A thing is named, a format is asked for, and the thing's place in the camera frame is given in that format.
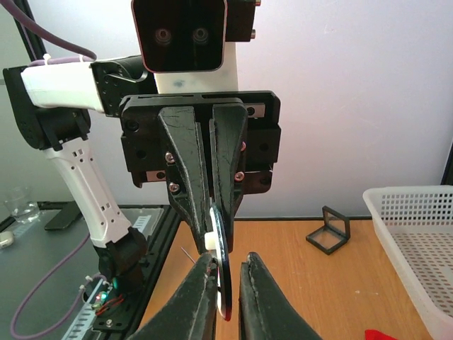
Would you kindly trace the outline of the black brooch box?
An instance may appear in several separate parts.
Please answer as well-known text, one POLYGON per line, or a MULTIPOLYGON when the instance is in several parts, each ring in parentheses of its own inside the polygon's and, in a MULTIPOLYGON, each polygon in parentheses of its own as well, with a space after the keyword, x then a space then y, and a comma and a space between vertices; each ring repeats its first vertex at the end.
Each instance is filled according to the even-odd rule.
POLYGON ((322 207, 323 225, 306 236, 308 243, 326 255, 346 245, 351 237, 350 218, 328 207, 322 207))

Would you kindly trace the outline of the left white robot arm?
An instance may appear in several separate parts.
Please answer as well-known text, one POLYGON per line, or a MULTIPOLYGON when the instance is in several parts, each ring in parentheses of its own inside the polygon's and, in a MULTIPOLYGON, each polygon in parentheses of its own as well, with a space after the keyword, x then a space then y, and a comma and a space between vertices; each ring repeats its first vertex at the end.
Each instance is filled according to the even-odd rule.
POLYGON ((89 111, 118 118, 136 186, 160 171, 197 250, 229 278, 234 216, 247 194, 266 192, 278 158, 280 99, 240 91, 236 60, 153 65, 134 56, 37 61, 4 70, 16 123, 67 184, 88 224, 100 272, 116 288, 143 280, 145 238, 120 211, 88 136, 89 111))

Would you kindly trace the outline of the blue round brooch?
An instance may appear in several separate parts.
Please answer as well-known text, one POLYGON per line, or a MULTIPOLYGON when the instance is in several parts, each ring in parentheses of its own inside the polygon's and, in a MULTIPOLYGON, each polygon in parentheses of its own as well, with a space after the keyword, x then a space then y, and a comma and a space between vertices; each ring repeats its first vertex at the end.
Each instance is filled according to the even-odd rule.
POLYGON ((226 321, 231 320, 232 314, 232 288, 231 271, 229 265, 229 250, 224 223, 219 208, 213 203, 209 208, 211 232, 206 232, 205 248, 210 251, 217 261, 217 309, 226 321))

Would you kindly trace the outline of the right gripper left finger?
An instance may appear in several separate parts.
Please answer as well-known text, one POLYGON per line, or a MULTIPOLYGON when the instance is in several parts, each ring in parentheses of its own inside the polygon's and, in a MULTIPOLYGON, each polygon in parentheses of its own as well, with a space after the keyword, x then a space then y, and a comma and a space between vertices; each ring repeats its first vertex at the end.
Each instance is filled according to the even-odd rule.
POLYGON ((210 254, 203 254, 169 301, 129 338, 213 339, 217 321, 217 269, 210 254))

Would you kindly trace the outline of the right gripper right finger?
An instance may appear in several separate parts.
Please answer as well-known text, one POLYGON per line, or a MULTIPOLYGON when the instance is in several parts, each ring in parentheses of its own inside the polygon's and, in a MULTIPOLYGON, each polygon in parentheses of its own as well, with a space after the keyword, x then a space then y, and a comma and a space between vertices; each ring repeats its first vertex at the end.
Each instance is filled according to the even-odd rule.
POLYGON ((289 303, 256 252, 248 253, 241 263, 239 338, 321 338, 289 303))

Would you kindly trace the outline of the red kungfu bear t-shirt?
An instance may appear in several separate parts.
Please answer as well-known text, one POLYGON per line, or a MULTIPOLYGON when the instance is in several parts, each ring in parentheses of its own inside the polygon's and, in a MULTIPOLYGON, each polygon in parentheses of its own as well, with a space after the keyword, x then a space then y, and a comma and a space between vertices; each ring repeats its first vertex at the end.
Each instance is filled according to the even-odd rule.
POLYGON ((367 329, 365 330, 365 340, 397 340, 397 339, 376 329, 367 329))

